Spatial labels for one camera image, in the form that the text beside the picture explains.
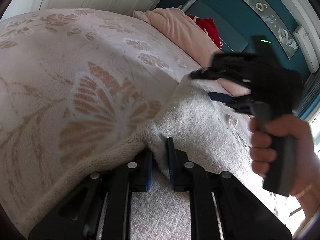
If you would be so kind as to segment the person right hand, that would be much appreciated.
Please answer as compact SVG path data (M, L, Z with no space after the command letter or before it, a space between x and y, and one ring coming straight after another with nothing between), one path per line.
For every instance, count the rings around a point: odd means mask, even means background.
M271 136L285 137L292 135L297 139L297 170L290 194L297 198L305 219L310 220L319 208L319 158L314 152L310 126L306 121L285 114L265 125L265 133L258 130L258 122L254 118L250 124L253 133L250 156L253 160L254 173L264 176L270 164L277 158L271 149Z

